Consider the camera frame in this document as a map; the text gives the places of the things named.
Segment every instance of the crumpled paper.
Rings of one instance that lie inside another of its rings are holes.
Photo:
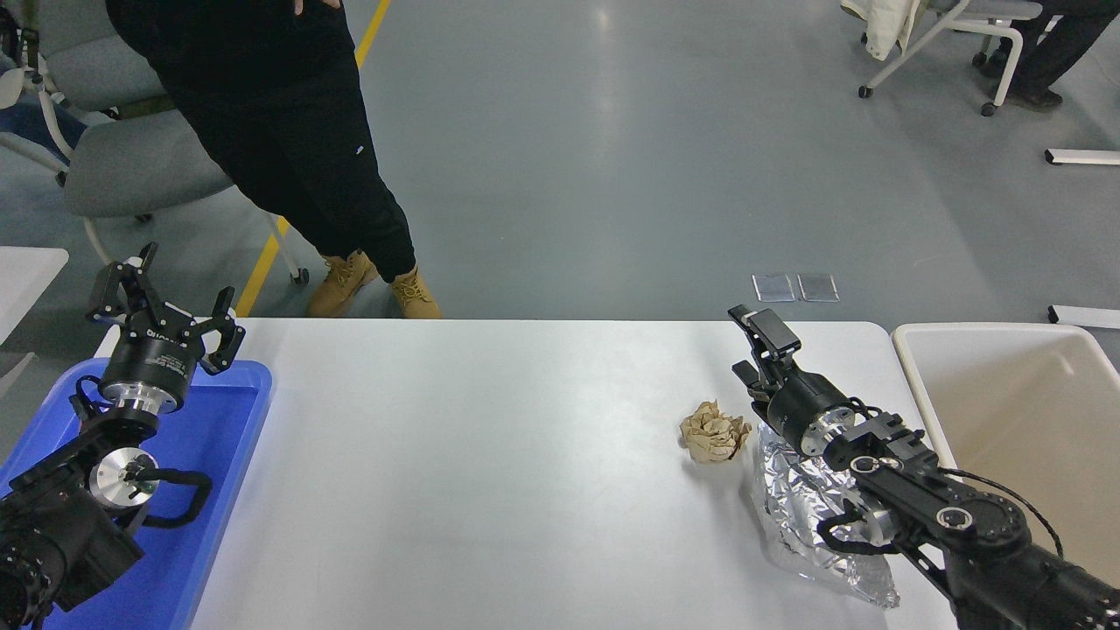
[[[719,402],[701,402],[691,416],[681,420],[681,437],[689,455],[702,464],[734,458],[750,434],[743,416],[732,418],[719,410]]]

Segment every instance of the black jacket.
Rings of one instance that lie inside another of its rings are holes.
[[[202,91],[276,87],[353,54],[346,16],[320,0],[106,0],[121,38],[165,83]]]

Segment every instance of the crumpled aluminum foil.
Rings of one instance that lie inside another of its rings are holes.
[[[745,446],[745,463],[771,559],[834,591],[896,608],[899,597],[886,558],[837,554],[816,534],[818,522],[843,513],[846,494],[858,494],[851,474],[833,472],[821,457],[803,460],[765,423],[758,429]],[[837,527],[833,534],[841,540],[867,541],[859,525]]]

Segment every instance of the tan boot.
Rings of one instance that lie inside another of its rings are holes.
[[[309,317],[343,317],[354,302],[357,290],[377,277],[377,268],[362,250],[349,254],[346,260],[337,256],[324,256],[327,262],[327,278],[311,295],[307,305]]]
[[[401,305],[401,312],[405,319],[442,319],[444,314],[436,304],[436,298],[428,290],[428,285],[420,276],[420,271],[413,271],[404,276],[398,276],[393,284],[393,297]]]

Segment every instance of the black shoe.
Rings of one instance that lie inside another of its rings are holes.
[[[980,74],[988,78],[999,78],[1004,76],[1005,67],[1007,67],[1007,53],[997,48],[988,58],[988,63],[980,66]]]
[[[1007,89],[1007,102],[1033,112],[1046,113],[1056,110],[1062,104],[1062,96],[1049,90],[1029,93],[1017,90],[1012,84]]]

